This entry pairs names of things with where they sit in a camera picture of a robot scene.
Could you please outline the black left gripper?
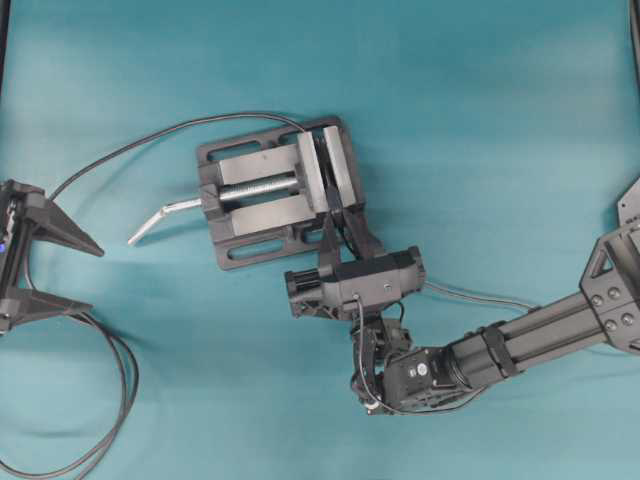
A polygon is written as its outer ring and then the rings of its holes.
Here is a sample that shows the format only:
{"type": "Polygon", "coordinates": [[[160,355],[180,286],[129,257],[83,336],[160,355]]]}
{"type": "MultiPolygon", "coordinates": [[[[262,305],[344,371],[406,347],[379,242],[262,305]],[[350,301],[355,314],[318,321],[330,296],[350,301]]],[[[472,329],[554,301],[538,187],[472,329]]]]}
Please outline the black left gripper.
{"type": "Polygon", "coordinates": [[[19,286],[24,256],[33,238],[91,254],[104,250],[43,189],[14,180],[1,184],[1,334],[23,323],[88,313],[91,304],[19,286]]]}

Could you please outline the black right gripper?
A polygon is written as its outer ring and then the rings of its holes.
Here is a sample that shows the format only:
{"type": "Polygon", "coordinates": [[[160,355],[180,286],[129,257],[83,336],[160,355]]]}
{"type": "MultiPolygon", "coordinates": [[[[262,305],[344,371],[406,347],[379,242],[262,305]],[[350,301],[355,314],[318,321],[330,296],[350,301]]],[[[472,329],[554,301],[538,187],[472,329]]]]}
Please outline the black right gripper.
{"type": "Polygon", "coordinates": [[[376,315],[422,290],[426,270],[419,248],[412,246],[385,254],[382,242],[369,229],[364,205],[342,207],[337,213],[337,229],[355,260],[341,263],[336,227],[327,213],[318,249],[318,270],[285,274],[294,316],[349,320],[357,310],[357,302],[362,303],[366,314],[376,315]]]}

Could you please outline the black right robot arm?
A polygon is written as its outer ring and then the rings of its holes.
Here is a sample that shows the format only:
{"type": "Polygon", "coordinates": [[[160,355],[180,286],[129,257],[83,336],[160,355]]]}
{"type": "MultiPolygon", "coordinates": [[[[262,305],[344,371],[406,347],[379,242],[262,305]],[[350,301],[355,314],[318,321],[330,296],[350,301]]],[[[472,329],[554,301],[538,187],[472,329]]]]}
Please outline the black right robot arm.
{"type": "Polygon", "coordinates": [[[400,320],[383,316],[421,290],[419,250],[344,262],[327,220],[318,268],[285,275],[292,313],[350,322],[351,388],[370,415],[455,411],[496,383],[595,344],[638,354],[637,184],[622,195],[617,211],[619,226],[596,242],[579,292],[444,347],[420,348],[412,347],[400,320]]]}

